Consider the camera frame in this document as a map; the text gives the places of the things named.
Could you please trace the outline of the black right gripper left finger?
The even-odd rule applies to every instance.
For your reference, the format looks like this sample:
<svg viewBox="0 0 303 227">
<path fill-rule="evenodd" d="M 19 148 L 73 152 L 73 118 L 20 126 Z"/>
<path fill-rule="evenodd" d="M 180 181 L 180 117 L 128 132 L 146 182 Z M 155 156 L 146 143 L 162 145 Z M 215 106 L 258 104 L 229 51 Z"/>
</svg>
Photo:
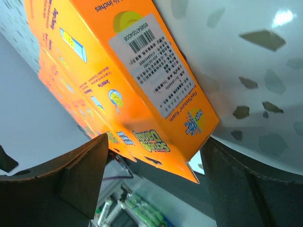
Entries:
<svg viewBox="0 0 303 227">
<path fill-rule="evenodd" d="M 3 227 L 87 227 L 94 218 L 108 136 L 14 175 L 0 177 Z"/>
</svg>

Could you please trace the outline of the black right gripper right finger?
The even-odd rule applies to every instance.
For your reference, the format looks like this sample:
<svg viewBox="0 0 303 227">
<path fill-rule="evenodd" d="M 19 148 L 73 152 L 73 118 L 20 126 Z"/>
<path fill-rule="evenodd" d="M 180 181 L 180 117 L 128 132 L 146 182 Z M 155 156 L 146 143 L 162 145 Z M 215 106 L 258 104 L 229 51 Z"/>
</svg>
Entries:
<svg viewBox="0 0 303 227">
<path fill-rule="evenodd" d="M 219 227 L 301 227 L 303 177 L 209 138 L 201 159 Z"/>
</svg>

